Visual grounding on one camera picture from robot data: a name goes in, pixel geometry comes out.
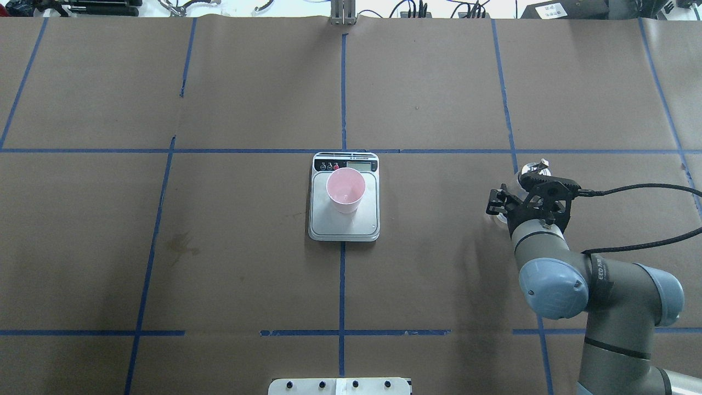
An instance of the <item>digital scale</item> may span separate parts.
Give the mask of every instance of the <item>digital scale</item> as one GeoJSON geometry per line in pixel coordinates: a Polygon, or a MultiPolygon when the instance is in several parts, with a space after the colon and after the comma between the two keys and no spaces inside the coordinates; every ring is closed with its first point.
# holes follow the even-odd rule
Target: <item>digital scale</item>
{"type": "Polygon", "coordinates": [[[373,153],[317,153],[310,180],[310,237],[319,241],[374,241],[380,235],[380,177],[373,153]],[[342,214],[331,204],[326,180],[331,172],[352,167],[363,174],[366,192],[358,209],[342,214]]]}

